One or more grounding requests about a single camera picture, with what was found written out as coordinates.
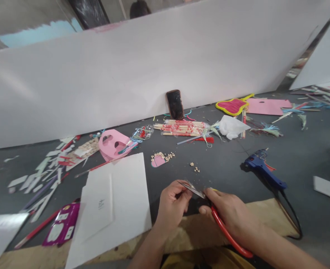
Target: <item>smartphone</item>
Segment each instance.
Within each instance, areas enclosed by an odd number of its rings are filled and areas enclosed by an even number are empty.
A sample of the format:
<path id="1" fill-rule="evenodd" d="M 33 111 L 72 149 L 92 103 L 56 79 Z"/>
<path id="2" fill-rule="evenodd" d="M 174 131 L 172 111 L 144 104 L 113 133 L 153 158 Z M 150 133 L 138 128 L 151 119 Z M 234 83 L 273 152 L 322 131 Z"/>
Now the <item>smartphone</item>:
<path id="1" fill-rule="evenodd" d="M 181 102 L 181 94 L 179 90 L 172 90 L 166 93 L 170 116 L 173 120 L 184 119 L 184 108 Z"/>

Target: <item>purple packaging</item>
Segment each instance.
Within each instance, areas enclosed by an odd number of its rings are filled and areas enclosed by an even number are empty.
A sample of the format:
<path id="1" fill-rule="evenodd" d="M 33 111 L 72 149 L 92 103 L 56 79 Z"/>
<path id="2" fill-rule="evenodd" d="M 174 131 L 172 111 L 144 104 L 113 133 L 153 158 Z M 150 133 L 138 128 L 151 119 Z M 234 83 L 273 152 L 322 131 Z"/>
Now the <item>purple packaging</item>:
<path id="1" fill-rule="evenodd" d="M 65 205 L 58 213 L 50 231 L 43 241 L 43 246 L 64 244 L 73 237 L 75 223 L 77 222 L 79 203 Z"/>

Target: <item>pliers handle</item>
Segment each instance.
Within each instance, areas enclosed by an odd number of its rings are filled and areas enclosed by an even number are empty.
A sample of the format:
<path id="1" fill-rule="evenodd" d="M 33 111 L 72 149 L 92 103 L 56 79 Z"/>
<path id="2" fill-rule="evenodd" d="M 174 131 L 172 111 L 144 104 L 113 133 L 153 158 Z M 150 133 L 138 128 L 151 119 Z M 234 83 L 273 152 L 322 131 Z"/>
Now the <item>pliers handle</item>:
<path id="1" fill-rule="evenodd" d="M 217 210 L 213 204 L 211 204 L 211 211 L 212 211 L 212 216 L 214 217 L 217 225 L 220 227 L 221 231 L 224 233 L 225 237 L 227 240 L 230 242 L 230 244 L 244 257 L 246 258 L 252 258 L 253 254 L 252 252 L 244 249 L 241 247 L 237 242 L 232 238 L 230 233 L 227 231 L 225 224 L 222 222 L 220 217 L 218 216 Z"/>

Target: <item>white tissue paper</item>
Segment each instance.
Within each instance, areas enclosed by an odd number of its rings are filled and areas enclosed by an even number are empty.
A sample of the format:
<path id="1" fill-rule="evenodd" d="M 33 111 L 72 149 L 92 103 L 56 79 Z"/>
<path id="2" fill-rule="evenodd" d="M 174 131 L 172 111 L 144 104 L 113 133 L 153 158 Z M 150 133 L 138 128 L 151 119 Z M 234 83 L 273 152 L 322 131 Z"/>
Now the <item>white tissue paper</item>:
<path id="1" fill-rule="evenodd" d="M 248 125 L 234 117 L 224 115 L 220 121 L 220 132 L 229 140 L 238 137 L 240 133 L 248 129 L 250 129 Z"/>

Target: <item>hand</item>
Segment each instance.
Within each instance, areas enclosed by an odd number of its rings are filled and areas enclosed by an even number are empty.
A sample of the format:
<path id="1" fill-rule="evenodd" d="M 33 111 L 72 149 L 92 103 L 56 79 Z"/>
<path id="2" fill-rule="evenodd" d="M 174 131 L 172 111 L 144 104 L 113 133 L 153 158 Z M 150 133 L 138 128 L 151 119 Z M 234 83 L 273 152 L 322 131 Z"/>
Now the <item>hand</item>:
<path id="1" fill-rule="evenodd" d="M 177 199 L 175 196 L 180 193 L 181 195 Z M 180 224 L 183 214 L 187 212 L 191 197 L 192 192 L 178 181 L 174 181 L 166 187 L 161 192 L 158 217 L 153 229 L 167 238 Z"/>
<path id="2" fill-rule="evenodd" d="M 236 195 L 226 194 L 213 189 L 205 190 L 206 196 L 217 208 L 219 217 L 226 229 L 240 246 L 253 251 L 256 242 L 266 227 L 255 217 Z M 213 219 L 211 208 L 203 205 L 199 212 Z"/>

